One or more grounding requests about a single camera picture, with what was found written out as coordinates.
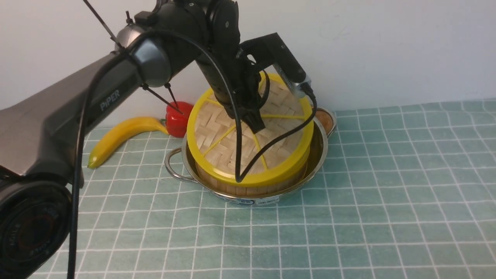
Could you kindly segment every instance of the bamboo steamer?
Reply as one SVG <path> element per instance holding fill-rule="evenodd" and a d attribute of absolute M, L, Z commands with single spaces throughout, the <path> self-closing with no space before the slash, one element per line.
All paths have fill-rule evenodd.
<path fill-rule="evenodd" d="M 298 126 L 311 114 L 306 98 L 293 96 L 280 76 L 269 74 L 269 78 L 270 93 L 260 110 L 266 128 L 254 135 L 242 123 L 241 171 L 263 146 Z M 262 78 L 261 95 L 264 89 L 265 78 Z M 186 136 L 198 175 L 211 188 L 220 193 L 254 196 L 279 192 L 301 180 L 307 170 L 313 128 L 311 123 L 271 147 L 240 183 L 235 181 L 236 124 L 217 102 L 212 89 L 195 104 Z"/>

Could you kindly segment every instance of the banana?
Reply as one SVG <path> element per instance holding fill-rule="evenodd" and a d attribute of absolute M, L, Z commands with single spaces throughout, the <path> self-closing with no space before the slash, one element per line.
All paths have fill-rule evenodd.
<path fill-rule="evenodd" d="M 90 153 L 88 168 L 101 166 L 129 138 L 144 132 L 161 131 L 169 134 L 164 125 L 153 117 L 135 117 L 125 120 L 113 127 L 98 142 Z"/>

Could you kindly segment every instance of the red bell pepper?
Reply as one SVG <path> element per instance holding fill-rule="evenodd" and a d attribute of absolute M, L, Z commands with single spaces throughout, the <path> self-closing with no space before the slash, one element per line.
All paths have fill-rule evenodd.
<path fill-rule="evenodd" d="M 183 114 L 179 113 L 171 106 L 167 106 L 165 119 L 162 119 L 161 121 L 165 122 L 165 127 L 171 136 L 184 138 L 193 105 L 186 102 L 178 102 L 177 106 Z"/>

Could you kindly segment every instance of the sticker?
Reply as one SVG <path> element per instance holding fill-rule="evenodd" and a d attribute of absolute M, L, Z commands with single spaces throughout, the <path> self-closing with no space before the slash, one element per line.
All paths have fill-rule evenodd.
<path fill-rule="evenodd" d="M 214 195 L 217 197 L 223 199 L 226 202 L 239 205 L 239 206 L 251 206 L 251 205 L 257 205 L 257 206 L 267 206 L 271 204 L 275 204 L 279 201 L 279 196 L 277 197 L 270 197 L 270 198 L 264 198 L 264 199 L 256 199 L 256 200 L 250 200 L 250 199 L 232 199 L 225 197 L 223 195 L 220 195 L 218 193 L 212 192 Z"/>
<path fill-rule="evenodd" d="M 225 196 L 222 196 L 218 193 L 212 192 L 214 195 L 218 196 L 219 198 L 223 199 L 226 202 L 239 205 L 239 206 L 251 206 L 255 204 L 254 200 L 249 200 L 249 199 L 231 199 Z"/>
<path fill-rule="evenodd" d="M 256 200 L 255 203 L 258 206 L 267 206 L 267 205 L 275 204 L 278 201 L 279 201 L 279 196 Z"/>

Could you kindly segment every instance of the yellow plastic rim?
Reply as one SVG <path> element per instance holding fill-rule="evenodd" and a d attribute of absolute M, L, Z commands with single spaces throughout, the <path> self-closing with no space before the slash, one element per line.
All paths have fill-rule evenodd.
<path fill-rule="evenodd" d="M 268 75 L 270 80 L 278 82 L 280 84 L 284 84 L 284 81 L 279 75 L 273 73 L 269 73 Z M 261 76 L 262 76 L 262 81 L 260 82 L 259 89 L 262 87 L 263 82 L 265 81 L 265 74 L 261 73 Z M 211 175 L 212 177 L 214 177 L 215 179 L 221 182 L 231 185 L 244 186 L 244 187 L 264 187 L 287 180 L 305 165 L 310 150 L 311 138 L 313 135 L 313 123 L 310 123 L 309 125 L 305 126 L 305 128 L 303 128 L 302 139 L 298 144 L 296 150 L 286 160 L 284 160 L 281 164 L 279 164 L 275 168 L 267 170 L 263 173 L 248 174 L 245 177 L 245 179 L 241 181 L 241 183 L 236 182 L 234 174 L 228 174 L 215 168 L 210 162 L 208 162 L 205 159 L 204 153 L 202 153 L 198 149 L 198 146 L 196 145 L 195 130 L 194 130 L 196 118 L 198 117 L 198 113 L 205 102 L 214 102 L 217 103 L 219 106 L 221 106 L 218 102 L 208 99 L 208 97 L 211 94 L 213 94 L 212 88 L 208 89 L 196 102 L 189 116 L 187 130 L 186 130 L 187 141 L 190 143 L 188 144 L 189 150 L 193 158 L 195 159 L 196 163 L 206 173 L 208 173 L 209 175 Z M 311 115 L 311 105 L 308 99 L 306 98 L 301 98 L 299 101 L 302 106 L 302 110 L 304 114 L 303 116 L 292 117 L 292 116 L 280 116 L 280 115 L 262 115 L 262 118 L 268 118 L 268 117 L 300 118 L 304 121 Z M 235 126 L 236 125 L 233 124 L 233 127 L 230 127 L 228 132 L 225 133 L 222 138 L 227 136 L 229 132 L 233 131 L 236 128 Z M 256 137 L 253 138 L 255 144 L 258 147 L 258 150 L 260 150 L 258 140 L 256 139 Z M 266 168 L 264 155 L 262 155 L 260 160 L 262 160 L 262 163 Z"/>

